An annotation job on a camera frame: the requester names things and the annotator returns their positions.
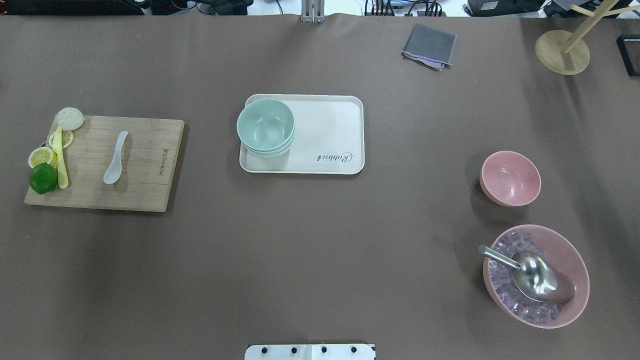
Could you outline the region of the small pink bowl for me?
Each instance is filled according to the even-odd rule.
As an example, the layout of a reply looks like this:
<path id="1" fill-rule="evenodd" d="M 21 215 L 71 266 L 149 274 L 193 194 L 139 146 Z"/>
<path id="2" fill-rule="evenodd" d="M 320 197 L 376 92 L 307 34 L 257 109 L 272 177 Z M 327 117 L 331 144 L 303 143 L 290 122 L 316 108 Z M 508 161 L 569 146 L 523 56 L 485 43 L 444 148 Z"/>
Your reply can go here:
<path id="1" fill-rule="evenodd" d="M 504 207 L 523 207 L 537 199 L 542 180 L 538 168 L 526 156 L 501 150 L 487 157 L 479 184 L 485 195 Z"/>

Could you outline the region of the white ceramic spoon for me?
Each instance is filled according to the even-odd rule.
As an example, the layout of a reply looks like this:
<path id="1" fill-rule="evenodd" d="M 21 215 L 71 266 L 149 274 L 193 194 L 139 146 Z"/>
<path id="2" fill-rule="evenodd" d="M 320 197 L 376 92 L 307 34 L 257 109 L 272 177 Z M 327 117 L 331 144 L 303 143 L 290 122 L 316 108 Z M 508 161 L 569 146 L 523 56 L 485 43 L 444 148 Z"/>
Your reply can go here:
<path id="1" fill-rule="evenodd" d="M 103 174 L 103 183 L 111 185 L 116 183 L 122 174 L 122 148 L 130 132 L 123 130 L 118 134 L 112 159 L 105 173 Z"/>

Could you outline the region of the large pink ice bowl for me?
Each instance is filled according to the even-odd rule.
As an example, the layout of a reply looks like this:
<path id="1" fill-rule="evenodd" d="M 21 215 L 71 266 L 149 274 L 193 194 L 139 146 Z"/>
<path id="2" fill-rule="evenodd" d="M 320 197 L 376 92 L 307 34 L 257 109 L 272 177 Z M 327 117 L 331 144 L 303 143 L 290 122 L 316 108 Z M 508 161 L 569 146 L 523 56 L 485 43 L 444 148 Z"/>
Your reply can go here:
<path id="1" fill-rule="evenodd" d="M 504 231 L 478 252 L 494 303 L 510 317 L 541 329 L 576 321 L 590 296 L 590 277 L 578 250 L 550 228 L 524 224 Z"/>

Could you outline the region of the cream serving tray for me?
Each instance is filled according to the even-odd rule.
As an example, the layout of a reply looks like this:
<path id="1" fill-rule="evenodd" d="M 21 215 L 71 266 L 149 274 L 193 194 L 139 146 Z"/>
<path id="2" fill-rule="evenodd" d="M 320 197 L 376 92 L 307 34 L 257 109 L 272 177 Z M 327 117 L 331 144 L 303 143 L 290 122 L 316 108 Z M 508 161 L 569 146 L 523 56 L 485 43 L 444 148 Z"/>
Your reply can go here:
<path id="1" fill-rule="evenodd" d="M 295 139 L 278 157 L 258 156 L 240 147 L 238 162 L 248 173 L 357 174 L 365 166 L 364 106 L 351 95 L 257 93 L 246 105 L 274 99 L 288 105 L 296 121 Z"/>

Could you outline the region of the stacked green bowls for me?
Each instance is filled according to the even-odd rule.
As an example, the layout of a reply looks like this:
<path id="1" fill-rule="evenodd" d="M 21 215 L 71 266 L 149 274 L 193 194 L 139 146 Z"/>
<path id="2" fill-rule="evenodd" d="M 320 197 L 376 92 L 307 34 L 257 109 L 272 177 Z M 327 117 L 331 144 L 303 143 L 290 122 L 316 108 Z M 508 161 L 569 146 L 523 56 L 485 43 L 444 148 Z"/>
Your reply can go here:
<path id="1" fill-rule="evenodd" d="M 293 145 L 297 121 L 284 102 L 263 98 L 245 105 L 237 118 L 236 129 L 249 152 L 261 157 L 278 157 Z"/>

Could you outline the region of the grey folded cloth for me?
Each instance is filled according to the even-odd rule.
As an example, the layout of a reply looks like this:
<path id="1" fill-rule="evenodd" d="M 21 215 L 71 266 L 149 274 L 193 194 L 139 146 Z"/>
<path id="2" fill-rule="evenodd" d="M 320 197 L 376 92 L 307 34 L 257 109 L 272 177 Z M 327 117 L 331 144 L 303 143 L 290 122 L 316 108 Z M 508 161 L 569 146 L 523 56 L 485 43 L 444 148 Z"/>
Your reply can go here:
<path id="1" fill-rule="evenodd" d="M 451 59 L 457 35 L 445 30 L 427 26 L 423 23 L 414 25 L 401 54 L 407 59 L 419 62 L 436 71 L 451 67 Z"/>

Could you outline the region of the wooden cutting board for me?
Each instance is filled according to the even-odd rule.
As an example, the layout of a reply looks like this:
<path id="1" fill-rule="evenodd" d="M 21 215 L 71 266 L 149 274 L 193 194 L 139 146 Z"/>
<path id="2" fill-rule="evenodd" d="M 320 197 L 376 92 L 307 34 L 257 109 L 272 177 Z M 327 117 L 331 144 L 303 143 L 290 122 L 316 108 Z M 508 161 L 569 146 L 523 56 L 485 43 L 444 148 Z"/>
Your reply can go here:
<path id="1" fill-rule="evenodd" d="M 25 203 L 48 207 L 166 211 L 185 122 L 183 120 L 87 115 L 64 150 L 70 184 L 37 194 Z M 128 132 L 121 150 L 122 171 L 112 184 L 103 180 L 120 132 Z"/>

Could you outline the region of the metal ice scoop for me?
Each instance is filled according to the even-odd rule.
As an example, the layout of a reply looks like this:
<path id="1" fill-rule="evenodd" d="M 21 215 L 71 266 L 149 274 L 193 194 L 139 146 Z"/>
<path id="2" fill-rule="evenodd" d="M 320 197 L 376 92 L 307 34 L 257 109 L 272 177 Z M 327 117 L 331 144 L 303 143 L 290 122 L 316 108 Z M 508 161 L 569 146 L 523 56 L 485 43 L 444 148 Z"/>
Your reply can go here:
<path id="1" fill-rule="evenodd" d="M 576 287 L 569 277 L 537 253 L 521 251 L 508 257 L 484 244 L 478 247 L 478 253 L 509 267 L 519 291 L 533 301 L 564 305 L 575 296 Z"/>

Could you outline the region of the lemon slice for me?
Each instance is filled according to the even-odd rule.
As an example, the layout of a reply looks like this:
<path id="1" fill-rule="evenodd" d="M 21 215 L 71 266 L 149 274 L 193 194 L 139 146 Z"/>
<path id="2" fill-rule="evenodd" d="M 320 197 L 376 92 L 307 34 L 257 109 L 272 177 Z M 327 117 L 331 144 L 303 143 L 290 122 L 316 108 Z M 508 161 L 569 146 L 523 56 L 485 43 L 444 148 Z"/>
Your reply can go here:
<path id="1" fill-rule="evenodd" d="M 30 153 L 27 162 L 30 168 L 35 168 L 40 164 L 49 164 L 56 169 L 58 157 L 57 153 L 52 148 L 48 146 L 39 146 L 39 148 L 35 148 Z"/>
<path id="2" fill-rule="evenodd" d="M 53 148 L 54 146 L 55 134 L 56 134 L 55 132 L 51 133 L 47 139 L 47 144 L 50 148 Z M 61 141 L 62 149 L 66 150 L 74 142 L 74 132 L 73 130 L 62 130 L 61 135 L 62 135 L 62 141 Z"/>

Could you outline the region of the yellow plastic knife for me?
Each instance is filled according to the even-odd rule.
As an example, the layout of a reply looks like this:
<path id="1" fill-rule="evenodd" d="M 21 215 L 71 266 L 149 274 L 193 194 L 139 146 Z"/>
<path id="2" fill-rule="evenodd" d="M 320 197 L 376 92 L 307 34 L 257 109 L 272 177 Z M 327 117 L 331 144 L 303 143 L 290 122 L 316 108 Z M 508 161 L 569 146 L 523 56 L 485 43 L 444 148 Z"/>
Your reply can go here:
<path id="1" fill-rule="evenodd" d="M 70 182 L 67 175 L 66 162 L 63 151 L 63 130 L 57 126 L 54 137 L 52 138 L 52 149 L 57 156 L 57 184 L 60 189 L 66 189 Z"/>

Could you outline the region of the wooden mug tree stand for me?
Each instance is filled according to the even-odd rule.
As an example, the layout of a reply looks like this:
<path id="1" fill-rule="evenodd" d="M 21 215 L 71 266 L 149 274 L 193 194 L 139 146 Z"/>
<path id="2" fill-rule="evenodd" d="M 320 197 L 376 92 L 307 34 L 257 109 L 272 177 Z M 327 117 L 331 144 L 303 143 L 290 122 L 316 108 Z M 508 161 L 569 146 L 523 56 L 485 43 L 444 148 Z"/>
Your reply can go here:
<path id="1" fill-rule="evenodd" d="M 572 4 L 572 10 L 587 18 L 574 32 L 549 30 L 542 34 L 535 42 L 537 59 L 559 75 L 572 76 L 584 71 L 590 62 L 590 50 L 582 38 L 589 30 L 606 16 L 640 9 L 640 6 L 627 6 L 614 10 L 616 3 L 617 0 L 604 0 L 594 11 Z"/>

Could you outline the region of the green lime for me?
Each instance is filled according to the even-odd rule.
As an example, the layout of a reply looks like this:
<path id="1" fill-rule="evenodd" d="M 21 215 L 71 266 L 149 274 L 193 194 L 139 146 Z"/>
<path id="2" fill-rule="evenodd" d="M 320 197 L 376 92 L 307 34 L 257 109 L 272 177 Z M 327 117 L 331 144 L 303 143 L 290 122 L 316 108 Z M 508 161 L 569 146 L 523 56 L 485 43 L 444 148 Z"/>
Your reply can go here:
<path id="1" fill-rule="evenodd" d="M 53 191 L 58 184 L 57 169 L 46 162 L 33 167 L 30 178 L 30 187 L 39 195 Z"/>

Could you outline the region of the dark brown tray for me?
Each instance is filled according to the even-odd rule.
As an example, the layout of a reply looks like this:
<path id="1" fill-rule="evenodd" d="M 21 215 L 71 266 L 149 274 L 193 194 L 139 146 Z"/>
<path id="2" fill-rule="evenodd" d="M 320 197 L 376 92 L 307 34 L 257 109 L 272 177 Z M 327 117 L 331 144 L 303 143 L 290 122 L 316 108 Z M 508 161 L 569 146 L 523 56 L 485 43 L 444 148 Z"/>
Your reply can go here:
<path id="1" fill-rule="evenodd" d="M 640 35 L 622 34 L 616 39 L 622 62 L 629 76 L 640 76 Z"/>

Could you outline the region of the aluminium frame post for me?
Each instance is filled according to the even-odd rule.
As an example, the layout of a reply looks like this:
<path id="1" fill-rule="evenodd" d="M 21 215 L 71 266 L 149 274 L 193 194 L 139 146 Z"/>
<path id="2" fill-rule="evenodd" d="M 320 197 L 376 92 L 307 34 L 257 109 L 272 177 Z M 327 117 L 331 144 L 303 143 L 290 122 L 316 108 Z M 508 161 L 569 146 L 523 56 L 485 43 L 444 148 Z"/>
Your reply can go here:
<path id="1" fill-rule="evenodd" d="M 302 0 L 301 1 L 301 22 L 302 23 L 324 23 L 325 1 L 324 0 Z"/>

